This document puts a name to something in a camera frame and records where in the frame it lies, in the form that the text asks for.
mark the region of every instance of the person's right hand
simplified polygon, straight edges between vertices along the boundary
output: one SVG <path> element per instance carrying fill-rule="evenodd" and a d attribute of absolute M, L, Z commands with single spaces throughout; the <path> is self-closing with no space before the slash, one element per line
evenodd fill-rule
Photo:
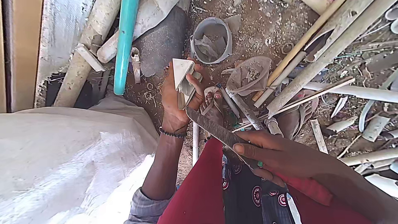
<path fill-rule="evenodd" d="M 244 131 L 235 134 L 258 147 L 237 143 L 233 150 L 242 156 L 263 162 L 263 168 L 271 172 L 290 177 L 314 177 L 318 174 L 332 173 L 336 167 L 343 164 L 309 146 L 266 131 Z M 272 178 L 272 174 L 264 169 L 253 170 L 253 173 L 266 179 Z"/>

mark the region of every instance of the patterned fabric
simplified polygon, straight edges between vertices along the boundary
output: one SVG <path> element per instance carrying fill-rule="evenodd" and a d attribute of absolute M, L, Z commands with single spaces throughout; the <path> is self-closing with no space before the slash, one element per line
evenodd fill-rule
<path fill-rule="evenodd" d="M 124 224 L 157 223 L 172 198 L 168 200 L 151 200 L 139 188 L 133 195 L 129 219 Z"/>

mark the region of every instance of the teal pipe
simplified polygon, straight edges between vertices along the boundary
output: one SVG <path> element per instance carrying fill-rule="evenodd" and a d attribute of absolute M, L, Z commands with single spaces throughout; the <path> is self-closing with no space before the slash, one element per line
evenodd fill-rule
<path fill-rule="evenodd" d="M 113 92 L 116 95 L 123 95 L 125 91 L 127 68 L 129 65 L 129 58 L 131 57 L 131 45 L 133 43 L 138 3 L 139 0 L 122 0 L 120 6 L 115 82 L 113 84 Z"/>

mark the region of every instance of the gray bucket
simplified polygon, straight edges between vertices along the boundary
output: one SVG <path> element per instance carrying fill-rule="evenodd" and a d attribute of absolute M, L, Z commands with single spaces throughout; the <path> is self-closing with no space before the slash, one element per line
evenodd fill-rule
<path fill-rule="evenodd" d="M 195 45 L 195 39 L 199 40 L 203 38 L 203 35 L 217 35 L 223 37 L 226 42 L 224 53 L 216 60 L 209 61 L 207 56 L 200 52 L 197 45 Z M 215 64 L 220 63 L 232 54 L 232 34 L 227 24 L 217 17 L 209 17 L 204 19 L 196 27 L 193 35 L 191 36 L 191 52 L 194 57 L 204 64 Z"/>

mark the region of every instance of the hand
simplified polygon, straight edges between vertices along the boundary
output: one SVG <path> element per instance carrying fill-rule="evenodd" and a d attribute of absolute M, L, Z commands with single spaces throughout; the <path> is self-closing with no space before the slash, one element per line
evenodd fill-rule
<path fill-rule="evenodd" d="M 271 177 L 272 180 L 271 172 L 290 177 L 314 177 L 318 174 L 333 173 L 334 168 L 343 164 L 325 153 L 280 135 L 272 135 L 265 131 L 245 131 L 236 134 L 258 146 L 237 143 L 234 145 L 234 151 L 263 162 L 264 169 L 256 169 L 253 173 L 266 179 Z"/>
<path fill-rule="evenodd" d="M 202 74 L 203 79 L 206 78 L 205 70 L 202 66 L 195 64 L 195 71 Z M 205 99 L 205 88 L 203 85 L 192 76 L 192 74 L 187 74 L 187 80 L 195 87 L 196 93 L 192 97 L 188 106 L 194 110 L 198 110 L 199 106 L 203 103 Z M 177 91 L 174 87 L 174 71 L 173 63 L 169 62 L 169 74 L 163 82 L 162 86 L 162 104 L 164 107 L 164 117 L 163 117 L 163 130 L 171 133 L 181 133 L 185 132 L 189 118 L 185 110 L 178 109 Z"/>

